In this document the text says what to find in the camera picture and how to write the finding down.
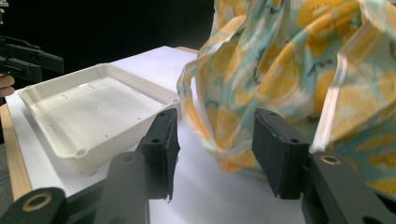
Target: black background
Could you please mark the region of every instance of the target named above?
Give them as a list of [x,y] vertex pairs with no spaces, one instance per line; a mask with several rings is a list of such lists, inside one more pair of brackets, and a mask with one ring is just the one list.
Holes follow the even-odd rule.
[[[64,58],[64,73],[161,46],[199,49],[209,38],[213,0],[8,0],[0,35]],[[43,70],[43,79],[60,76]],[[30,85],[18,80],[15,88]]]

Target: fabric bag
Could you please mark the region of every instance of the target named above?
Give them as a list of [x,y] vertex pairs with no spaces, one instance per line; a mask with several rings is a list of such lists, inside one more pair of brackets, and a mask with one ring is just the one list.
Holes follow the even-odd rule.
[[177,89],[184,119],[220,168],[261,171],[250,148],[253,111],[264,108],[312,141],[312,152],[344,156],[370,186],[396,196],[396,8],[215,0],[215,10]]

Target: white plastic tray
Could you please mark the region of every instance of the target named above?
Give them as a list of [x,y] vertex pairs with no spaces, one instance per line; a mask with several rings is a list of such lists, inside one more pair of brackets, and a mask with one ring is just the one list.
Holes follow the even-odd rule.
[[159,112],[180,111],[175,92],[109,63],[26,87],[19,96],[55,154],[87,175],[140,141]]

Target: tray hole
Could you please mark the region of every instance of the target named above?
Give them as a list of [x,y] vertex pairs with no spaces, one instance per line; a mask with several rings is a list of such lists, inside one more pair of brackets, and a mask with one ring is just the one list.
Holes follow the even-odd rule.
[[299,142],[300,142],[300,140],[295,139],[295,138],[291,138],[290,141],[291,141],[292,143],[299,143]]
[[82,148],[76,152],[76,157],[83,157],[87,154],[87,149]]

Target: wooden edge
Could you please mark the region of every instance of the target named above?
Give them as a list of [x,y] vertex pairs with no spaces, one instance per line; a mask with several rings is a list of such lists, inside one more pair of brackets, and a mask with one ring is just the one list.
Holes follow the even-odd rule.
[[32,191],[29,176],[21,154],[20,144],[15,134],[14,124],[7,105],[0,106],[0,118],[6,144],[9,177],[11,179],[12,195],[17,201],[24,194]]
[[196,50],[196,49],[189,49],[189,48],[186,48],[186,47],[177,47],[177,48],[175,48],[175,49],[184,50],[184,51],[187,51],[187,52],[189,52],[189,53],[194,53],[194,54],[198,53],[198,50]]

